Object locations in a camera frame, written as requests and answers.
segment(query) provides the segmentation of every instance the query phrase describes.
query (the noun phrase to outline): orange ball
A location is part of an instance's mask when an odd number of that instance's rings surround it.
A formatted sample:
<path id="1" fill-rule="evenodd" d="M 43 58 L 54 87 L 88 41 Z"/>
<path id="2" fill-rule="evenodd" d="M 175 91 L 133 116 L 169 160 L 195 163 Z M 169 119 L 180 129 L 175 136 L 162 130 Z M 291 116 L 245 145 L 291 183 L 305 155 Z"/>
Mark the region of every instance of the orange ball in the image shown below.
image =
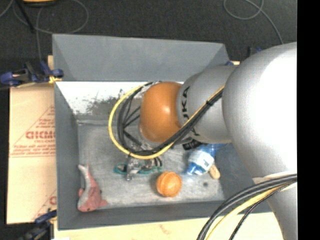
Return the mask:
<path id="1" fill-rule="evenodd" d="M 156 181 L 156 190 L 164 197 L 175 197 L 181 187 L 181 177 L 173 171 L 163 172 Z"/>

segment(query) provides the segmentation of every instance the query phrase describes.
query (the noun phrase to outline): yellow cable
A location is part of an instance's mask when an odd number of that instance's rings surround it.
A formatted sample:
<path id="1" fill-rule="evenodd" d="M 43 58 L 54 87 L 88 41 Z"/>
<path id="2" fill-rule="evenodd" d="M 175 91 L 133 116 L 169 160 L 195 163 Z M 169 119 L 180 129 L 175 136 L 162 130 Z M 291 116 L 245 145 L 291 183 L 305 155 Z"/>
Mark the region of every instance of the yellow cable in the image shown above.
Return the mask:
<path id="1" fill-rule="evenodd" d="M 130 91 L 128 91 L 127 93 L 125 93 L 114 105 L 114 107 L 112 108 L 111 112 L 110 112 L 110 116 L 109 116 L 109 121 L 108 121 L 108 131 L 109 131 L 109 135 L 110 135 L 110 138 L 112 140 L 112 142 L 114 143 L 114 145 L 119 149 L 121 150 L 123 153 L 127 154 L 127 155 L 130 155 L 134 158 L 137 158 L 137 159 L 144 159 L 144 160 L 147 160 L 147 159 L 153 159 L 153 158 L 156 158 L 160 155 L 162 155 L 164 152 L 166 152 L 168 149 L 171 148 L 171 146 L 174 144 L 174 142 L 171 142 L 170 144 L 168 144 L 166 147 L 164 147 L 163 149 L 161 149 L 160 151 L 154 153 L 154 154 L 150 154 L 150 155 L 139 155 L 139 154 L 135 154 L 135 153 L 131 153 L 129 150 L 125 149 L 123 146 L 121 146 L 113 132 L 112 132 L 112 121 L 113 121 L 113 117 L 114 117 L 114 114 L 118 108 L 118 106 L 128 97 L 130 96 L 131 94 L 133 94 L 136 90 L 138 90 L 139 88 L 143 87 L 144 85 L 141 85 L 141 86 L 138 86 L 138 87 L 135 87 L 133 89 L 131 89 Z M 208 100 L 210 100 L 211 98 L 213 98 L 218 92 L 220 92 L 223 88 L 225 87 L 225 85 L 221 86 Z M 186 121 L 184 123 L 184 125 L 182 127 L 184 127 L 190 120 L 192 120 L 195 115 L 198 113 L 198 111 L 204 106 L 206 105 L 207 103 L 205 102 L 189 119 L 188 121 Z"/>
<path id="2" fill-rule="evenodd" d="M 274 188 L 271 188 L 269 190 L 266 190 L 265 192 L 255 195 L 254 197 L 250 198 L 243 204 L 237 206 L 234 208 L 231 212 L 229 212 L 227 215 L 225 215 L 210 231 L 209 235 L 205 238 L 205 240 L 209 240 L 213 234 L 220 228 L 229 218 L 236 216 L 238 213 L 242 212 L 244 209 L 254 205 L 255 203 L 259 202 L 261 199 L 265 198 L 267 195 L 272 193 L 273 191 L 276 191 L 277 189 L 281 188 L 283 185 L 276 186 Z"/>

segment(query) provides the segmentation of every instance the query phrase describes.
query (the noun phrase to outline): black carpet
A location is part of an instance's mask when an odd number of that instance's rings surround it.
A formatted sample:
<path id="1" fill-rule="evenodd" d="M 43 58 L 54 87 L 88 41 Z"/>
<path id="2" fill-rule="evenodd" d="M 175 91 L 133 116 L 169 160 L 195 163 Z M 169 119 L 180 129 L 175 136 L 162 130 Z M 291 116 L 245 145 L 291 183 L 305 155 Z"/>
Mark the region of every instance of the black carpet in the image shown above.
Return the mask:
<path id="1" fill-rule="evenodd" d="M 11 0 L 0 0 L 0 15 Z M 263 0 L 263 12 L 250 20 L 227 14 L 224 0 L 78 0 L 89 13 L 79 31 L 85 35 L 145 37 L 218 42 L 226 45 L 231 60 L 241 61 L 248 47 L 270 48 L 297 41 L 297 0 Z M 262 0 L 250 0 L 260 6 Z M 31 22 L 47 32 L 66 33 L 86 21 L 85 9 L 74 0 L 60 0 L 41 9 L 24 6 Z M 257 8 L 241 0 L 229 0 L 227 8 L 250 17 Z M 0 74 L 20 69 L 24 62 L 38 63 L 36 34 L 31 33 L 15 3 L 0 17 Z M 277 35 L 267 16 L 277 27 Z M 39 32 L 41 58 L 52 53 L 51 35 Z M 5 225 L 8 173 L 8 91 L 0 91 L 0 240 L 14 240 L 32 225 Z"/>

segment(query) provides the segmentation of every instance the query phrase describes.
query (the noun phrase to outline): white label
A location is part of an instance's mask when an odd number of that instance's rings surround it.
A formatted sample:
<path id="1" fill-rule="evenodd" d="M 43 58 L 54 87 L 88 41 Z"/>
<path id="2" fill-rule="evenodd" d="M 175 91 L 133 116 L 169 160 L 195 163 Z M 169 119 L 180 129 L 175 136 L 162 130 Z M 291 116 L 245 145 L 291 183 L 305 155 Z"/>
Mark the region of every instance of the white label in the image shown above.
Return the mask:
<path id="1" fill-rule="evenodd" d="M 189 161 L 202 167 L 207 172 L 215 162 L 215 159 L 207 152 L 197 150 L 190 155 Z"/>

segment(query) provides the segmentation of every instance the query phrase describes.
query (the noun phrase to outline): cardboard sheet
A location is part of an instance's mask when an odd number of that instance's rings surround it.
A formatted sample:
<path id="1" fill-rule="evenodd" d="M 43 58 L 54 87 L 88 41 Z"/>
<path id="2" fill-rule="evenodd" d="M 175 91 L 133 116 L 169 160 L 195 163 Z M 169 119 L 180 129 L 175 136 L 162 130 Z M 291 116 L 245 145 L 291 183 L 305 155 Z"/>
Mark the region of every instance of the cardboard sheet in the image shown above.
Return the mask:
<path id="1" fill-rule="evenodd" d="M 8 224 L 28 223 L 57 205 L 54 90 L 10 90 Z"/>

